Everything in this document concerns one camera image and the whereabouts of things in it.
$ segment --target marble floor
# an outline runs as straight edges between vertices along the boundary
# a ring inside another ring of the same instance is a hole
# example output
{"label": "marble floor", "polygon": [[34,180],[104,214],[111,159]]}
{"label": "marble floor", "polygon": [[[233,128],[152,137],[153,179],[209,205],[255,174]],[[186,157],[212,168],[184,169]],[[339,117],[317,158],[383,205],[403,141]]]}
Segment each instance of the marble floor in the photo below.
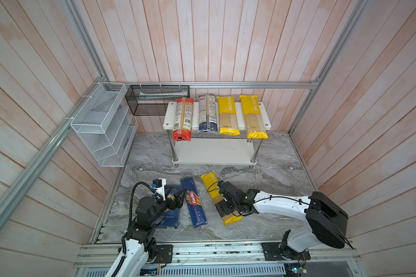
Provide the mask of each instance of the marble floor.
{"label": "marble floor", "polygon": [[[219,180],[229,181],[243,191],[255,188],[279,195],[310,195],[311,186],[288,136],[282,132],[268,133],[268,140],[263,141],[253,169],[248,166],[182,164],[176,168],[171,160],[171,147],[166,133],[135,136],[108,220],[99,236],[100,243],[120,241],[128,225],[132,187],[138,181],[151,184],[156,178],[166,178],[167,184],[179,185],[180,179],[193,176],[208,220],[208,224],[193,228],[188,208],[184,204],[178,229],[156,229],[154,236],[157,241],[281,239],[286,230],[302,224],[298,219],[277,214],[252,214],[225,226],[200,179],[202,174],[215,170]],[[150,192],[139,186],[134,196],[134,208],[141,197],[148,195]]]}

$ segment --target yellow pasta package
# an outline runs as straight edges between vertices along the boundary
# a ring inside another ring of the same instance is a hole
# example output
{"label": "yellow pasta package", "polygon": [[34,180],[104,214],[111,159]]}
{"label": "yellow pasta package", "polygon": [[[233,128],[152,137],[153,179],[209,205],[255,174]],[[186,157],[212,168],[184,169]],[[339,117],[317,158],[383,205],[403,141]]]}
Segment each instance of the yellow pasta package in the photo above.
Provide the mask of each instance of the yellow pasta package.
{"label": "yellow pasta package", "polygon": [[219,215],[223,219],[225,226],[242,219],[241,216],[233,214],[234,212],[237,213],[237,211],[231,211],[228,203],[225,201],[225,199],[223,199],[223,196],[219,194],[219,190],[217,189],[217,183],[219,180],[217,179],[216,172],[214,172],[214,170],[210,173],[203,174],[200,178],[204,182],[205,187],[209,192],[209,196],[211,196],[211,199],[214,202]]}
{"label": "yellow pasta package", "polygon": [[260,108],[257,103],[257,95],[241,95],[240,102],[242,103],[242,110],[244,112],[247,137],[257,139],[268,138]]}
{"label": "yellow pasta package", "polygon": [[220,134],[239,135],[239,126],[237,124],[236,106],[234,97],[217,97],[219,102],[219,126]]}

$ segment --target red pasta package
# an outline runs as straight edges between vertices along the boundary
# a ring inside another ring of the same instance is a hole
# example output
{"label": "red pasta package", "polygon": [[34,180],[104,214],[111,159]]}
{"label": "red pasta package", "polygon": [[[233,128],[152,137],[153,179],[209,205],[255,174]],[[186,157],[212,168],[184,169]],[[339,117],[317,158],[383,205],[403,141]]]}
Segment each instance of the red pasta package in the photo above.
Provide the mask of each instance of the red pasta package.
{"label": "red pasta package", "polygon": [[172,138],[175,141],[191,141],[194,99],[182,97],[177,100],[176,120]]}

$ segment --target lower shelf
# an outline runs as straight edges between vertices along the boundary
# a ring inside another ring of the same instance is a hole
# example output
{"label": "lower shelf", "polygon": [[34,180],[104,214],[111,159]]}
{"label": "lower shelf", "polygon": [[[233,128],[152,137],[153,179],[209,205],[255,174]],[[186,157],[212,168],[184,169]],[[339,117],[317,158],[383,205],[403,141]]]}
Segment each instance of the lower shelf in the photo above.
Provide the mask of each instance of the lower shelf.
{"label": "lower shelf", "polygon": [[246,139],[192,138],[176,141],[175,164],[253,165],[253,143]]}

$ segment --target plastic bag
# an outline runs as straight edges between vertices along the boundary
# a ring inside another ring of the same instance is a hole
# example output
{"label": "plastic bag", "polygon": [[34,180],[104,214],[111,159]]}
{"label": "plastic bag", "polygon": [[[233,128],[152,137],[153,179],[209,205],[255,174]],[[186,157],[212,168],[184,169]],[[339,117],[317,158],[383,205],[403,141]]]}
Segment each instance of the plastic bag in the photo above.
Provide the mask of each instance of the plastic bag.
{"label": "plastic bag", "polygon": [[199,96],[199,132],[217,132],[216,98],[214,94]]}
{"label": "plastic bag", "polygon": [[268,138],[265,125],[260,114],[260,108],[257,103],[257,95],[240,96],[242,110],[244,112],[245,127],[247,128],[248,138]]}
{"label": "plastic bag", "polygon": [[239,135],[237,124],[236,106],[233,96],[217,97],[219,102],[219,125],[220,134]]}
{"label": "plastic bag", "polygon": [[176,108],[176,119],[172,138],[175,141],[191,141],[192,119],[193,119],[192,98],[178,98]]}

